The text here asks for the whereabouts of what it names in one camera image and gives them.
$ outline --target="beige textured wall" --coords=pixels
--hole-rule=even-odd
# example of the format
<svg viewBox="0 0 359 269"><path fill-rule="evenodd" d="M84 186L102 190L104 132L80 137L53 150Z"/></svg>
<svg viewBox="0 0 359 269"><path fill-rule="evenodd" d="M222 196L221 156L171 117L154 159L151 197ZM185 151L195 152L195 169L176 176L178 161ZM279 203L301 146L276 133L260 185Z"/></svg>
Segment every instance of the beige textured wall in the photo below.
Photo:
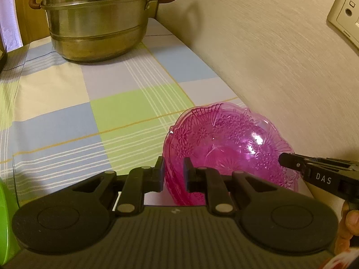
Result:
<svg viewBox="0 0 359 269"><path fill-rule="evenodd" d="M326 21L333 2L177 0L157 19L297 153L359 160L359 51Z"/></svg>

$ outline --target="white curtain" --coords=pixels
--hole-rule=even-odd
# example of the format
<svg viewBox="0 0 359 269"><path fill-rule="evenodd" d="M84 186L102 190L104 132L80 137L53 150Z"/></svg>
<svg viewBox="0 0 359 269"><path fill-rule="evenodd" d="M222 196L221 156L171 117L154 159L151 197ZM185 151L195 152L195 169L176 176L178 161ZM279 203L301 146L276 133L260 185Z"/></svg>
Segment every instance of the white curtain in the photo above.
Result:
<svg viewBox="0 0 359 269"><path fill-rule="evenodd" d="M0 0L0 27L0 35L8 52L23 46L16 16L15 0Z"/></svg>

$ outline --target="checkered tablecloth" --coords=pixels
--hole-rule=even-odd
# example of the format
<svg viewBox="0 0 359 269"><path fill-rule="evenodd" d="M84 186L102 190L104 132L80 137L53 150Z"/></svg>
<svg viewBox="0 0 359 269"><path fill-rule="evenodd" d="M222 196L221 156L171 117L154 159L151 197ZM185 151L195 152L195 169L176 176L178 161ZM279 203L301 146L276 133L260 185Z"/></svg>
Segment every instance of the checkered tablecloth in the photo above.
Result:
<svg viewBox="0 0 359 269"><path fill-rule="evenodd" d="M20 203L104 170L154 165L186 109L236 94L154 19L142 43L88 64L58 55L50 38L9 53L0 74L0 177Z"/></svg>

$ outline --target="human hand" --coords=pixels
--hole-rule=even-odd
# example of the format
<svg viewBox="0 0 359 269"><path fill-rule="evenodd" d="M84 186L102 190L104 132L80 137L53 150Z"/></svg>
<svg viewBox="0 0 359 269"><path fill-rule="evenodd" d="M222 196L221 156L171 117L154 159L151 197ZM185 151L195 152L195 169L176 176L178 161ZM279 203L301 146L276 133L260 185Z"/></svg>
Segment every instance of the human hand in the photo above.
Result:
<svg viewBox="0 0 359 269"><path fill-rule="evenodd" d="M335 254L340 254L350 247L353 236L359 236L359 211L349 211L348 202L344 202L341 210L342 219L338 227L338 236L335 242Z"/></svg>

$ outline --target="ribbed black surface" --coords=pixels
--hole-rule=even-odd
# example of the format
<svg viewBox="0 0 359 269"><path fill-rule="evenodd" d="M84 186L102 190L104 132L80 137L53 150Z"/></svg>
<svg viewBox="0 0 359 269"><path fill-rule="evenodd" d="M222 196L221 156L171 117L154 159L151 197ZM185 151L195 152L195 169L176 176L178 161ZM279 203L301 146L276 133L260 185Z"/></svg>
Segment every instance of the ribbed black surface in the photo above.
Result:
<svg viewBox="0 0 359 269"><path fill-rule="evenodd" d="M290 257L248 241L234 220L205 207L148 206L119 218L110 233L83 251L45 256L20 252L6 269L317 269L328 252Z"/></svg>

